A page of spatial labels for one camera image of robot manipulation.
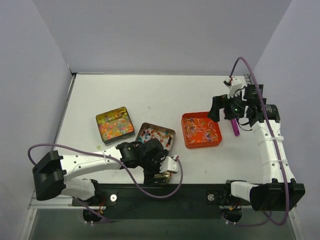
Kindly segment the purple plastic scoop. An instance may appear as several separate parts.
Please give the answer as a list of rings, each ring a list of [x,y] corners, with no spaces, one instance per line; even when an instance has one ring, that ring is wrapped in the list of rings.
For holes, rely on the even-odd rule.
[[[240,131],[239,131],[239,127],[238,127],[238,123],[237,123],[237,120],[234,118],[234,119],[231,119],[230,120],[230,123],[231,123],[231,126],[232,126],[232,130],[233,130],[233,133],[236,137],[238,137],[240,135]]]

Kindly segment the beige tin with lollipops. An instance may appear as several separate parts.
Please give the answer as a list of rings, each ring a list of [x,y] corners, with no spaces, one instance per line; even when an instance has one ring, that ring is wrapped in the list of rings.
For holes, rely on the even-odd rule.
[[[157,139],[161,142],[165,150],[171,151],[176,132],[173,129],[144,122],[136,136],[136,141],[145,143],[150,139]]]

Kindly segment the gold jar lid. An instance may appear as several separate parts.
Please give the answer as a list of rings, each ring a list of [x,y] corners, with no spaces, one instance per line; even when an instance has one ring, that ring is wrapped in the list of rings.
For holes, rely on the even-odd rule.
[[[166,171],[163,173],[158,173],[154,175],[153,183],[159,185],[166,185],[169,184],[172,177],[172,173]]]

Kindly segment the gold tin with star candies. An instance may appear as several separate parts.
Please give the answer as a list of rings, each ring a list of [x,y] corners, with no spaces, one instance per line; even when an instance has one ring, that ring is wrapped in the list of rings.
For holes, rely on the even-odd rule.
[[[108,146],[135,135],[135,127],[125,106],[95,116],[102,142]]]

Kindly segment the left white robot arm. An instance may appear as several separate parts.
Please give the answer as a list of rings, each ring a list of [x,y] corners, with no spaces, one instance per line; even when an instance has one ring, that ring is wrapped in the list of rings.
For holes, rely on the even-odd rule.
[[[86,201],[95,206],[102,193],[98,182],[81,177],[105,170],[128,170],[141,167],[151,174],[176,170],[158,139],[147,142],[123,142],[101,153],[78,151],[76,155],[59,155],[49,151],[32,169],[36,199],[46,201],[66,195]]]

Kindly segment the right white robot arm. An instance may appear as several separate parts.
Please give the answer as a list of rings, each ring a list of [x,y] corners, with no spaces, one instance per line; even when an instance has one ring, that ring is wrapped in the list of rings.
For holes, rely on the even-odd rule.
[[[221,197],[227,204],[238,199],[250,203],[255,211],[290,211],[306,193],[304,184],[298,183],[289,167],[281,135],[281,118],[274,104],[267,104],[263,85],[240,84],[231,86],[227,94],[215,96],[208,118],[220,121],[220,109],[226,120],[247,118],[255,135],[262,161],[262,183],[227,180],[228,188]]]

